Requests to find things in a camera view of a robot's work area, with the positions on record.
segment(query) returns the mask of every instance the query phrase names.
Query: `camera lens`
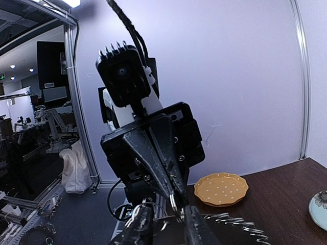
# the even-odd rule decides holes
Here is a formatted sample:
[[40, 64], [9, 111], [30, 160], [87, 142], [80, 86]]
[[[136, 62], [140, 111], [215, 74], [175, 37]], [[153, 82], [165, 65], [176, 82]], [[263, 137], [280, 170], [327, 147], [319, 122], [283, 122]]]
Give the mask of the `camera lens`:
[[127, 69], [124, 68], [124, 67], [121, 67], [121, 68], [118, 69], [117, 73], [118, 73], [119, 76], [122, 77], [122, 76], [127, 74]]

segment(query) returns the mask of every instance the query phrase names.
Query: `dark wooden surface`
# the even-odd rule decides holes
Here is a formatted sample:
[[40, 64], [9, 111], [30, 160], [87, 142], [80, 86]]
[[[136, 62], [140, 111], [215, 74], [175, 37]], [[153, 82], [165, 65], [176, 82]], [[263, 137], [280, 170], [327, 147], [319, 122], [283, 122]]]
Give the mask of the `dark wooden surface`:
[[188, 186], [191, 205], [205, 214], [228, 212], [255, 222], [274, 244], [326, 245], [327, 232], [312, 220], [308, 206], [314, 194], [327, 190], [327, 169], [305, 159], [275, 169], [243, 176], [249, 185], [246, 197], [226, 208], [203, 204]]

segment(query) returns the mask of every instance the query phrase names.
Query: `black cable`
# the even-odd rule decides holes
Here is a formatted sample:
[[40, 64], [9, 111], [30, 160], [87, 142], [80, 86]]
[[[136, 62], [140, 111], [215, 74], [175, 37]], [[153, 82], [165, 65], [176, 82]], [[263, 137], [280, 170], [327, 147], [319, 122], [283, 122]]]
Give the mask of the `black cable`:
[[137, 38], [135, 27], [133, 26], [132, 22], [130, 21], [130, 19], [126, 16], [126, 14], [123, 12], [123, 10], [118, 6], [118, 4], [114, 0], [107, 0], [107, 3], [109, 4], [109, 6], [111, 6], [112, 10], [117, 14], [119, 19], [125, 25], [126, 29], [128, 30], [129, 34], [131, 35], [131, 37], [133, 39], [136, 49], [138, 50], [138, 53], [141, 57], [142, 64], [144, 66], [147, 66], [147, 62], [145, 60], [141, 45], [139, 44], [139, 39]]
[[76, 50], [77, 50], [77, 42], [78, 42], [78, 37], [80, 35], [80, 26], [78, 22], [76, 22], [76, 36], [75, 36], [75, 42], [74, 42], [74, 52], [73, 52], [73, 64], [76, 66]]
[[111, 209], [111, 206], [110, 206], [110, 196], [111, 196], [113, 190], [118, 186], [118, 184], [121, 183], [121, 181], [122, 181], [121, 179], [118, 180], [117, 183], [115, 183], [115, 184], [113, 185], [113, 187], [110, 189], [110, 191], [109, 191], [109, 193], [108, 193], [108, 197], [107, 197], [107, 206], [108, 206], [109, 212], [110, 212], [110, 214], [112, 215], [112, 217], [114, 217], [114, 218], [117, 219], [118, 221], [126, 221], [125, 219], [122, 219], [122, 218], [117, 217], [117, 216], [113, 213], [113, 211], [112, 211], [112, 209]]
[[147, 59], [149, 57], [149, 54], [148, 54], [147, 46], [145, 45], [145, 42], [143, 40], [143, 37], [138, 33], [137, 30], [135, 30], [135, 33], [136, 33], [137, 38], [139, 39], [139, 42], [142, 45], [142, 48], [143, 48], [143, 51], [144, 51], [144, 56]]

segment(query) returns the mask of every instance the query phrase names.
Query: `white wall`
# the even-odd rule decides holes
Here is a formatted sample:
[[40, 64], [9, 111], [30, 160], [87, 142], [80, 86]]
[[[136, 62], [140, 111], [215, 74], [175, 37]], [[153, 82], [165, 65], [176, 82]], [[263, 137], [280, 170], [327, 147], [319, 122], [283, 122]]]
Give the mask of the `white wall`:
[[327, 167], [327, 2], [298, 0], [311, 72], [308, 157]]
[[5, 95], [10, 94], [19, 89], [21, 89], [21, 81], [4, 82]]
[[38, 74], [32, 75], [30, 77], [21, 80], [23, 88], [31, 87], [31, 95], [37, 95], [39, 98], [42, 97], [42, 91], [39, 87], [39, 76]]
[[[288, 1], [117, 1], [157, 58], [161, 102], [190, 104], [206, 159], [190, 183], [215, 172], [248, 174], [299, 157], [300, 54]], [[77, 70], [86, 126], [103, 180], [116, 179], [100, 147], [95, 61], [104, 45], [131, 38], [103, 0], [82, 0], [74, 14]]]
[[7, 100], [0, 100], [0, 116], [6, 115], [5, 119], [10, 117]]
[[[22, 94], [22, 93], [30, 93], [30, 88], [23, 88], [20, 90], [17, 90], [15, 92], [10, 93], [9, 95], [14, 94]], [[29, 96], [23, 96], [15, 98], [15, 104], [11, 103], [11, 100], [7, 100], [10, 117], [11, 117], [11, 123], [14, 129], [14, 124], [17, 123], [18, 118], [22, 116], [23, 118], [29, 117], [32, 121], [32, 123], [35, 122], [34, 119], [34, 110], [31, 103], [31, 97]]]

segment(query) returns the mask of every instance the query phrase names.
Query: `yellow plate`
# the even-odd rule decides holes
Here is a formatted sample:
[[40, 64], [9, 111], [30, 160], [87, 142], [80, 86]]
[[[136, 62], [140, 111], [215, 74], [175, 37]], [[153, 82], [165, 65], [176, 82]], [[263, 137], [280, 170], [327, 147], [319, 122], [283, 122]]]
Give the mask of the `yellow plate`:
[[242, 177], [229, 173], [211, 174], [194, 185], [194, 194], [205, 204], [227, 207], [245, 197], [249, 186]]

